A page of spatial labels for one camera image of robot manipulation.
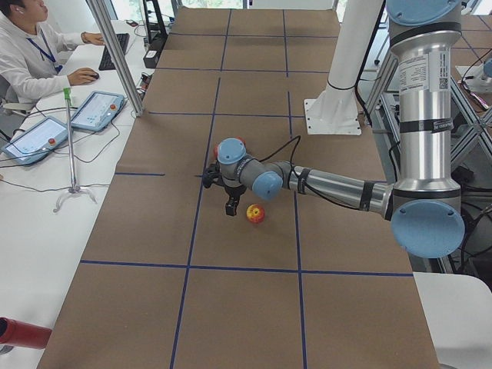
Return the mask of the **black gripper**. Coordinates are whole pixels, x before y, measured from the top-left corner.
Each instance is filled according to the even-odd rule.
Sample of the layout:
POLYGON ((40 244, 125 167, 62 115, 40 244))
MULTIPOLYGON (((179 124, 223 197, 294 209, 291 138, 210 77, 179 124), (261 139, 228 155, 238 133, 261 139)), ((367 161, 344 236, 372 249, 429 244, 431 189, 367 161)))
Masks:
POLYGON ((228 216, 236 216, 241 196, 247 188, 238 181, 224 180, 224 189, 230 196, 225 204, 225 212, 228 216))

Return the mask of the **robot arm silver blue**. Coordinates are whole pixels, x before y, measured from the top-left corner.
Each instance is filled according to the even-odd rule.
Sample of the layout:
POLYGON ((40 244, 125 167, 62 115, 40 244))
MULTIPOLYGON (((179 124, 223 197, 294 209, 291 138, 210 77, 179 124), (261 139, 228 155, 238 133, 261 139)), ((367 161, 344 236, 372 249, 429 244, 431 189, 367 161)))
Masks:
POLYGON ((460 187, 451 177, 450 49, 461 35, 458 1, 389 1, 390 50, 399 67, 400 176, 381 184, 323 172, 290 161, 262 163, 237 138, 218 146, 218 160, 203 184, 228 193, 227 215, 240 196, 264 200, 283 189, 317 195, 333 204, 380 214, 397 243, 421 258, 455 251, 465 233, 460 187))

